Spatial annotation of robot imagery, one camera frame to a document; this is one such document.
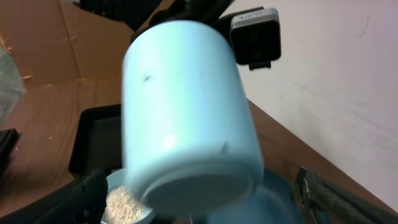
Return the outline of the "dark blue plate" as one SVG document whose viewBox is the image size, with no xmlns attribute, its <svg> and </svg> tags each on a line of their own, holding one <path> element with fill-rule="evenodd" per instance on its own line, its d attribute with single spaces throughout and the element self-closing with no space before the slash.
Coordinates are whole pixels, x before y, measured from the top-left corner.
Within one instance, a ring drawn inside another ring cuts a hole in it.
<svg viewBox="0 0 398 224">
<path fill-rule="evenodd" d="M 301 224 L 302 218 L 290 193 L 290 183 L 266 169 L 262 185 L 250 197 L 204 217 L 191 217 L 190 223 Z"/>
</svg>

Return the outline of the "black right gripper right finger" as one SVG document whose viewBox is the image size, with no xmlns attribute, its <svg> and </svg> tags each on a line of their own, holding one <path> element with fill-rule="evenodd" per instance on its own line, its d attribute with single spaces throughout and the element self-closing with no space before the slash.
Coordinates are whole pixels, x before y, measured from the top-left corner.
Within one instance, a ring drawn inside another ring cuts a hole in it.
<svg viewBox="0 0 398 224">
<path fill-rule="evenodd" d="M 304 223 L 397 223 L 397 215 L 383 210 L 339 185 L 301 167 L 292 182 L 291 198 Z"/>
</svg>

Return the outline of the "light blue cup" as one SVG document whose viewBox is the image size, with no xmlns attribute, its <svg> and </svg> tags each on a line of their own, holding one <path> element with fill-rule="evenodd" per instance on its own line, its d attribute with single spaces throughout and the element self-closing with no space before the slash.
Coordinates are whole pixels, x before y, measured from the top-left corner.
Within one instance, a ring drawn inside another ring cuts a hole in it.
<svg viewBox="0 0 398 224">
<path fill-rule="evenodd" d="M 248 101 L 226 39 L 165 22 L 129 46 L 122 68 L 125 186 L 156 213 L 202 215 L 250 196 L 264 173 Z"/>
</svg>

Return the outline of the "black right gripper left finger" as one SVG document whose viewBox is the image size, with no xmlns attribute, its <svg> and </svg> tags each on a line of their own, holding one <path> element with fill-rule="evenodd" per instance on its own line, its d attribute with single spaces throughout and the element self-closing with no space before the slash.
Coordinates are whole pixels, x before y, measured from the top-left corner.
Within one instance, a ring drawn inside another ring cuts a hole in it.
<svg viewBox="0 0 398 224">
<path fill-rule="evenodd" d="M 15 212 L 1 224 L 99 223 L 106 207 L 108 183 L 103 170 L 70 182 Z"/>
</svg>

